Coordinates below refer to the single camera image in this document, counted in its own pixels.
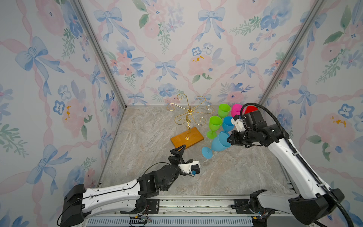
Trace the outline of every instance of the lime green cup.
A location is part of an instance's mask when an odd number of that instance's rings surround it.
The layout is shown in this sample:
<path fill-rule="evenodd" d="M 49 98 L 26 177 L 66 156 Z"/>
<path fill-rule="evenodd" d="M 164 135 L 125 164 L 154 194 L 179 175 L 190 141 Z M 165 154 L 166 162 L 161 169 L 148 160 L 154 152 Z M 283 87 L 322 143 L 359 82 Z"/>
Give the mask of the lime green cup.
<path fill-rule="evenodd" d="M 230 111 L 231 111 L 231 107 L 228 104 L 222 103 L 218 107 L 218 116 L 220 118 L 225 118 L 228 116 Z"/>
<path fill-rule="evenodd" d="M 209 139 L 214 139 L 217 137 L 216 131 L 221 127 L 222 125 L 222 119 L 218 116 L 212 116 L 209 119 L 209 128 L 211 129 L 209 132 L 207 132 L 207 137 Z"/>

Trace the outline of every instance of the orange wooden block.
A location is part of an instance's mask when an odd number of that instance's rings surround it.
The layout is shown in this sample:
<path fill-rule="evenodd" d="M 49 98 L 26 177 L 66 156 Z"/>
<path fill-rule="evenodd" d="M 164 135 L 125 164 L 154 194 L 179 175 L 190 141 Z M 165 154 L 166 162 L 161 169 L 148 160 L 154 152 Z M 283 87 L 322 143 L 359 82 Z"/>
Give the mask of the orange wooden block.
<path fill-rule="evenodd" d="M 190 129 L 190 133 L 188 134 L 189 139 L 187 140 L 186 137 L 188 132 L 189 131 L 185 131 L 170 139 L 175 147 L 180 147 L 181 145 L 185 144 L 186 148 L 188 148 L 204 140 L 204 137 L 196 127 Z"/>

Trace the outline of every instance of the blue goblet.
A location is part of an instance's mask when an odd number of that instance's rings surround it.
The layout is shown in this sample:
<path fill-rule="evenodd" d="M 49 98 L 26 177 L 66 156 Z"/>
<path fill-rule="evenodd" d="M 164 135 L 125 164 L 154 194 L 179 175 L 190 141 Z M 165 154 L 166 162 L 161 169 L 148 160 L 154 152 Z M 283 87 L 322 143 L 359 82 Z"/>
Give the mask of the blue goblet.
<path fill-rule="evenodd" d="M 206 159 L 210 159 L 213 156 L 212 150 L 220 152 L 229 148 L 231 144 L 227 142 L 228 137 L 229 135 L 227 135 L 226 133 L 219 133 L 218 136 L 213 139 L 211 149 L 209 147 L 202 148 L 203 156 Z"/>
<path fill-rule="evenodd" d="M 225 117 L 223 119 L 223 124 L 222 124 L 222 127 L 223 127 L 223 130 L 224 131 L 221 131 L 222 133 L 225 133 L 229 136 L 229 131 L 231 131 L 232 129 L 234 129 L 234 124 L 232 124 L 231 120 L 233 119 L 233 117 Z"/>

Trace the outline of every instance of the floral wallpaper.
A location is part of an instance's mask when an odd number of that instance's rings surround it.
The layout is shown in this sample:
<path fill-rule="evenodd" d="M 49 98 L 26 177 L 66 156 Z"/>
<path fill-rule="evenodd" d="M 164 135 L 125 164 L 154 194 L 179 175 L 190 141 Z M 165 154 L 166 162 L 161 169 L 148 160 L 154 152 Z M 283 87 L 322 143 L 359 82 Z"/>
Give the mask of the floral wallpaper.
<path fill-rule="evenodd" d="M 0 226 L 56 226 L 74 185 L 97 186 L 123 109 L 67 0 L 0 19 Z"/>
<path fill-rule="evenodd" d="M 180 103 L 180 93 L 193 104 L 199 95 L 215 105 L 258 101 L 299 30 L 301 15 L 314 3 L 81 2 L 128 105 Z M 294 67 L 290 74 L 301 70 Z"/>
<path fill-rule="evenodd" d="M 343 191 L 355 226 L 363 226 L 362 54 L 363 1 L 327 1 L 265 103 L 312 168 Z M 338 209 L 321 222 L 347 226 Z"/>

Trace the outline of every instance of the black and white robotic arm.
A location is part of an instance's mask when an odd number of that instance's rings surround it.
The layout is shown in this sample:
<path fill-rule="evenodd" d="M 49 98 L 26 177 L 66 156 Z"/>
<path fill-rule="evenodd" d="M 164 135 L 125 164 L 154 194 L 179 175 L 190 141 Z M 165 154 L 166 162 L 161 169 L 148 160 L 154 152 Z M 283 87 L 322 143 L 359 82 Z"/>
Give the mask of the black and white robotic arm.
<path fill-rule="evenodd" d="M 74 186 L 64 197 L 61 227 L 80 224 L 95 215 L 120 212 L 121 214 L 146 213 L 147 200 L 167 191 L 179 175 L 194 176 L 200 173 L 199 161 L 184 162 L 185 145 L 170 152 L 169 162 L 161 169 L 145 173 L 130 182 L 99 189 L 85 189 L 83 184 Z"/>
<path fill-rule="evenodd" d="M 252 106 L 266 111 L 276 124 L 268 126 L 261 112 Z M 303 224 L 309 225 L 315 222 L 319 226 L 324 226 L 316 221 L 338 207 L 346 218 L 348 226 L 353 227 L 348 213 L 340 204 L 344 194 L 340 189 L 332 189 L 318 176 L 296 149 L 277 118 L 267 108 L 256 103 L 247 103 L 242 107 L 241 115 L 236 115 L 232 123 L 237 130 L 232 131 L 227 141 L 232 145 L 246 148 L 267 147 L 287 170 L 299 193 L 278 194 L 266 190 L 254 192 L 250 195 L 247 205 L 253 212 L 263 212 L 265 208 L 270 208 L 293 214 Z"/>

